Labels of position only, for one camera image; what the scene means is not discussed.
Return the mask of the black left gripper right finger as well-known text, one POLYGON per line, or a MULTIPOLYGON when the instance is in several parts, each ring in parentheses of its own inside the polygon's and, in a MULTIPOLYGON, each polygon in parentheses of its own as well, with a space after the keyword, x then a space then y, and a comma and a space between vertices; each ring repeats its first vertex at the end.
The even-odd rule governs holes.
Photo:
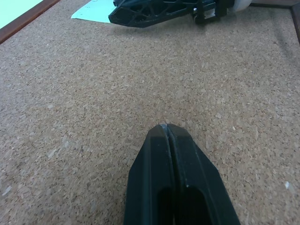
POLYGON ((217 168, 189 132, 169 124, 168 134, 175 179, 175 223, 240 224, 217 168))

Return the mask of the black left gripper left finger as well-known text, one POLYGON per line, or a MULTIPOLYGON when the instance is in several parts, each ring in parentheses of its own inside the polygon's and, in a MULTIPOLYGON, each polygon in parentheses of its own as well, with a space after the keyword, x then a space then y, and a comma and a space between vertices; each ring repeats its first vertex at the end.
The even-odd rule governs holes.
POLYGON ((165 125, 150 129, 127 182, 125 225, 173 224, 174 175, 165 125))

